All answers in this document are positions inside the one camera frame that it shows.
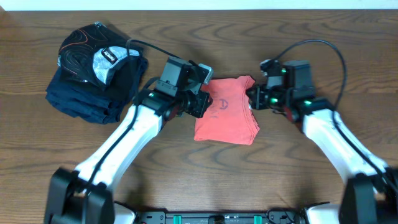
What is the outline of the red soccer t-shirt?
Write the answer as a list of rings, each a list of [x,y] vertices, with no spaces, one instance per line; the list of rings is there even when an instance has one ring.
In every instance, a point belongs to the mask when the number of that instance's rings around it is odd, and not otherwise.
[[[251,145],[259,132],[246,95],[246,90],[253,84],[254,79],[244,75],[211,80],[203,86],[213,102],[203,117],[196,119],[194,140]]]

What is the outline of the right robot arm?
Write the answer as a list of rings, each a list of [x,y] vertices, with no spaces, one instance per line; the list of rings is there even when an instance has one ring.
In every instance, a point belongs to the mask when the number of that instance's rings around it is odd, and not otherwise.
[[[306,60],[260,64],[265,84],[247,90],[256,110],[282,114],[326,155],[345,183],[339,205],[304,208],[296,223],[397,223],[397,169],[375,156],[346,127],[326,98],[315,95]]]

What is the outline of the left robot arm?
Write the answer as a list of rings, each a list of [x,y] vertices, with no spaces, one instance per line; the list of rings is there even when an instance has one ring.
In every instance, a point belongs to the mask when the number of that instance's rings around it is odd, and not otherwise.
[[[44,223],[134,223],[136,214],[113,199],[114,191],[145,145],[174,117],[202,118],[212,99],[201,88],[213,69],[169,57],[160,77],[134,98],[126,117],[104,144],[73,171],[59,168],[50,179]]]

